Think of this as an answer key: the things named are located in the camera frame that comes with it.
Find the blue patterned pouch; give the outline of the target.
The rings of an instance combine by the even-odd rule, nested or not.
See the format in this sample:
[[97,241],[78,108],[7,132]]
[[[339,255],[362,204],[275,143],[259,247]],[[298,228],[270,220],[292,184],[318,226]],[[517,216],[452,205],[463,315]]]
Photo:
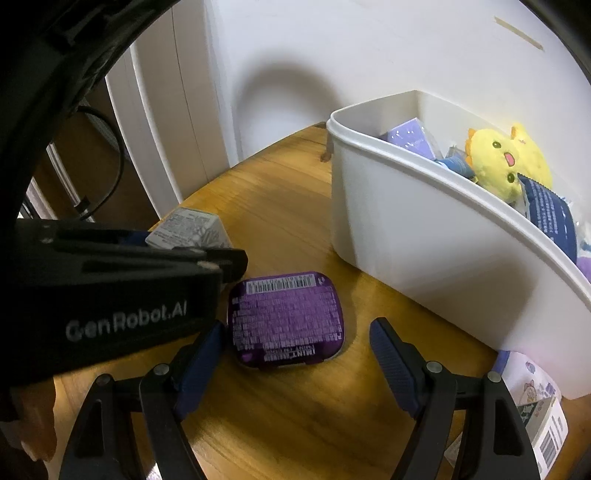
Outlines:
[[466,179],[472,180],[476,177],[472,166],[467,161],[467,157],[463,154],[454,153],[451,156],[436,160],[436,163]]

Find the purple mint tin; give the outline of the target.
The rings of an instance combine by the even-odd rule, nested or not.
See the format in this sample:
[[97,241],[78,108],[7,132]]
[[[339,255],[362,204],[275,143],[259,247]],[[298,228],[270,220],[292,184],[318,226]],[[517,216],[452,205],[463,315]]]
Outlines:
[[232,357],[253,369],[329,360],[345,343],[335,285],[317,271],[243,280],[229,291],[228,335]]

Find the purple plush toy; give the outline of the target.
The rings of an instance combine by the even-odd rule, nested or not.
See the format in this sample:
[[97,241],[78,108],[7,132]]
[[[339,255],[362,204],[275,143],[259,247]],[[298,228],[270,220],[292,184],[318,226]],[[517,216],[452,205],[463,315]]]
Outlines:
[[585,278],[591,282],[591,258],[589,256],[580,256],[577,258],[576,265]]

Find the yellow plush toy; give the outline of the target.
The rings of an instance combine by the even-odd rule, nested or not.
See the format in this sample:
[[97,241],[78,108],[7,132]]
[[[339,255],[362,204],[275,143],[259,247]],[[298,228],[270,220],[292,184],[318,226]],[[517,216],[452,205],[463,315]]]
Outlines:
[[509,136],[490,128],[470,129],[465,147],[476,182],[508,204],[522,195],[519,175],[553,187],[542,151],[520,123],[513,124]]

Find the white square box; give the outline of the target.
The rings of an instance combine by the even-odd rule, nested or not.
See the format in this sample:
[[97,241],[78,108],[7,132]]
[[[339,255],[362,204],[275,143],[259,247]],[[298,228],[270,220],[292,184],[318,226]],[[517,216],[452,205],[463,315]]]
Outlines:
[[175,209],[147,235],[145,243],[166,250],[232,247],[217,215],[189,208]]

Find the white barcode box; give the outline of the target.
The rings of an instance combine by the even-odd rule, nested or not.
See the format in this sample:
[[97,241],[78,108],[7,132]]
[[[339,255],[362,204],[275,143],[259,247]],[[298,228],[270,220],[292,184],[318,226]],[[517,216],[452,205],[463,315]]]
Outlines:
[[569,433],[561,400],[560,396],[551,396],[517,406],[541,479],[553,468]]

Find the dark blue sachet packet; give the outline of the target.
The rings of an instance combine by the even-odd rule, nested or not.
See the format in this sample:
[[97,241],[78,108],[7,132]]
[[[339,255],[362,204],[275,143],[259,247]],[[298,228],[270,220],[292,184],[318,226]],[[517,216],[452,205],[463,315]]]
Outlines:
[[577,240],[573,217],[567,203],[539,182],[519,174],[525,216],[550,238],[573,262],[577,262]]

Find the white storage bin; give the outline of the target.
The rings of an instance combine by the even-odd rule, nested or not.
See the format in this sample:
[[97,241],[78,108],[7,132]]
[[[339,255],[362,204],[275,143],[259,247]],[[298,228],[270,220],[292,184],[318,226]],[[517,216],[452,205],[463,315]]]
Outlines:
[[384,142],[384,132],[412,118],[443,147],[486,126],[477,115],[416,90],[332,113],[335,251],[486,345],[529,356],[565,397],[587,395],[589,281],[511,206]]

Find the pink sticker card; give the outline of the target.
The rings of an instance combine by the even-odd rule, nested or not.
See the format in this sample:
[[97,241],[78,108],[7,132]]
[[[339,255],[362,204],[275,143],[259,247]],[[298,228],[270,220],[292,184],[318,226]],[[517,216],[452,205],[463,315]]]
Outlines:
[[493,371],[502,377],[517,406],[551,397],[562,399],[562,393],[556,382],[525,354],[516,351],[500,351]]

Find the purple lavender small box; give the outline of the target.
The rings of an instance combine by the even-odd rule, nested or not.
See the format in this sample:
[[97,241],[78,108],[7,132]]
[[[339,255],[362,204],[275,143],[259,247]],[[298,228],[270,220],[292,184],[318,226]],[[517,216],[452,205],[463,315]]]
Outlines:
[[384,132],[380,138],[430,160],[441,157],[441,151],[423,122],[415,117]]

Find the tape strip on wall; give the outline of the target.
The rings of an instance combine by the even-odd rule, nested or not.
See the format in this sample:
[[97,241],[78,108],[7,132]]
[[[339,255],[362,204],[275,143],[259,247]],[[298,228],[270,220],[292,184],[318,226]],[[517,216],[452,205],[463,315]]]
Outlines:
[[530,45],[532,45],[533,47],[535,47],[536,49],[540,50],[540,51],[545,51],[544,47],[541,43],[539,43],[538,41],[536,41],[534,38],[532,38],[531,36],[529,36],[528,34],[526,34],[525,32],[523,32],[522,30],[518,29],[517,27],[513,26],[512,24],[506,22],[505,20],[495,16],[494,17],[495,22],[505,28],[506,30],[512,32],[513,34],[515,34],[516,36],[518,36],[519,38],[521,38],[522,40],[526,41],[527,43],[529,43]]

